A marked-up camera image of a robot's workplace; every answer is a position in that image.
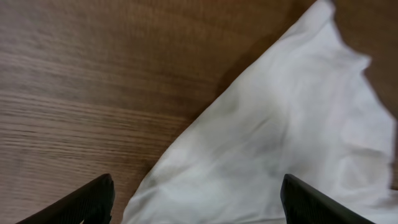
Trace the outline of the white printed t-shirt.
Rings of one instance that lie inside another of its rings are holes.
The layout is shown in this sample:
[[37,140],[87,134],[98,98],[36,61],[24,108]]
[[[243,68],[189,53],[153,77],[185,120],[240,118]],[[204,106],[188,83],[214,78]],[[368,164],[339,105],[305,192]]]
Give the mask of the white printed t-shirt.
[[375,223],[397,222],[396,121],[316,1],[169,146],[123,223],[282,223],[290,173]]

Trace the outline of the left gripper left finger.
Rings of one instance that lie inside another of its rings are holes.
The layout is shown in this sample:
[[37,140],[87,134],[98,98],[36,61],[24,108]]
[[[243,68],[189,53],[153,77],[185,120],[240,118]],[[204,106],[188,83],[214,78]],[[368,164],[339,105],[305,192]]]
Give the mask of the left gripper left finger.
[[17,224],[110,224],[114,182],[103,174]]

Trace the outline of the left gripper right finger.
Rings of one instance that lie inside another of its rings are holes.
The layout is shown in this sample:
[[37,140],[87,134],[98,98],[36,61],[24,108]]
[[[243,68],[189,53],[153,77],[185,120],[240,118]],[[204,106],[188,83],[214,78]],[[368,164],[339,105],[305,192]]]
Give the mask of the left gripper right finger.
[[287,224],[373,224],[292,174],[280,190]]

